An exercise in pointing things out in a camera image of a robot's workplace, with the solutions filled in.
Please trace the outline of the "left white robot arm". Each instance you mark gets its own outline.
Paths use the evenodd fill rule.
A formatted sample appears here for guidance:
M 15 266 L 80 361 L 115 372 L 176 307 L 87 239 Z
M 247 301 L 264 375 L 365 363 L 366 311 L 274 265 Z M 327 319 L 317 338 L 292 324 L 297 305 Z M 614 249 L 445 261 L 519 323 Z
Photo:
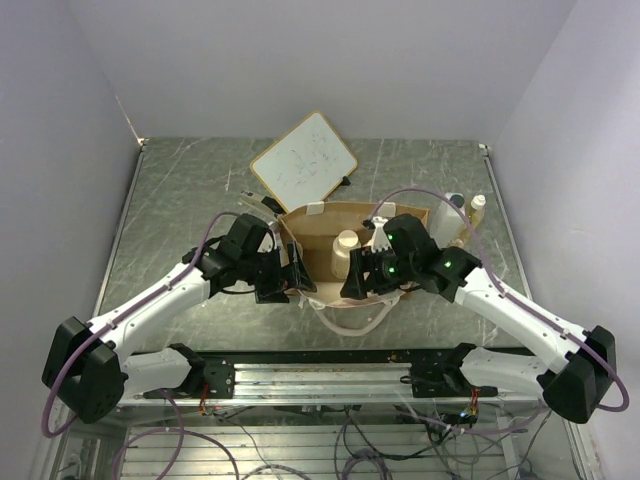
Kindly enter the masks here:
M 94 423 L 122 399 L 167 388 L 182 397 L 213 386 L 205 360 L 177 343 L 137 353 L 157 328 L 237 282 L 259 304 L 285 303 L 287 291 L 315 291 L 293 240 L 276 238 L 263 220 L 240 214 L 224 235 L 205 237 L 159 281 L 87 322 L 70 317 L 54 334 L 42 381 L 84 423 Z

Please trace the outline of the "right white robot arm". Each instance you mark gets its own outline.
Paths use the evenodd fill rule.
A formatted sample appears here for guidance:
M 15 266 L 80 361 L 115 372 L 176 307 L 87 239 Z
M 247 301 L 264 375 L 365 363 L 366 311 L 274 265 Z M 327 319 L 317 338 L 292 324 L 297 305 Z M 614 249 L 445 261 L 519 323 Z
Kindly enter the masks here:
M 587 423 L 601 408 L 617 372 L 614 335 L 602 326 L 587 330 L 544 310 L 500 283 L 461 248 L 439 248 L 410 214 L 375 227 L 372 245 L 351 251 L 340 295 L 363 300 L 404 285 L 481 315 L 529 351 L 507 354 L 459 345 L 452 364 L 440 373 L 448 393 L 463 395 L 473 386 L 524 393 L 577 424 Z

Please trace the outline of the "cream bottle white cap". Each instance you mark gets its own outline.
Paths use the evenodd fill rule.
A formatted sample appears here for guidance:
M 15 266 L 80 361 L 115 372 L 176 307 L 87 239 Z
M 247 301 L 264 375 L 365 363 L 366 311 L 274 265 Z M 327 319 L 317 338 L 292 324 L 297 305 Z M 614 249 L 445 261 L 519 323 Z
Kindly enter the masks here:
M 350 268 L 350 252 L 361 246 L 357 233 L 353 230 L 343 230 L 332 244 L 331 273 L 340 280 L 345 280 Z

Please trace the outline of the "clear yellow liquid bottle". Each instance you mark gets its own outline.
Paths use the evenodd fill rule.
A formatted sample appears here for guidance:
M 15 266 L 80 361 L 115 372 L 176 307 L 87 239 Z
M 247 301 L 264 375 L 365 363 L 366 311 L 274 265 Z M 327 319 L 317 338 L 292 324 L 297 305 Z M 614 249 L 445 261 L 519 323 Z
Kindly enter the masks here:
M 471 236 L 472 232 L 475 231 L 479 224 L 482 222 L 485 214 L 486 207 L 486 197 L 483 194 L 475 195 L 469 202 L 468 207 L 466 209 L 466 215 L 469 219 L 472 229 L 466 228 L 465 231 L 461 234 L 460 239 L 466 244 Z

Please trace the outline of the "white square bottle black cap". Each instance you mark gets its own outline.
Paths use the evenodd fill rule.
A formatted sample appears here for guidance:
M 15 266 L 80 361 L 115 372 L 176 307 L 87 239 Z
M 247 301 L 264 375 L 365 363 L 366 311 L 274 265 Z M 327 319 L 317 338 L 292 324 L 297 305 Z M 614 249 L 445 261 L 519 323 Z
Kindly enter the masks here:
M 454 208 L 441 201 L 429 220 L 428 232 L 440 249 L 446 248 L 457 236 L 464 221 Z

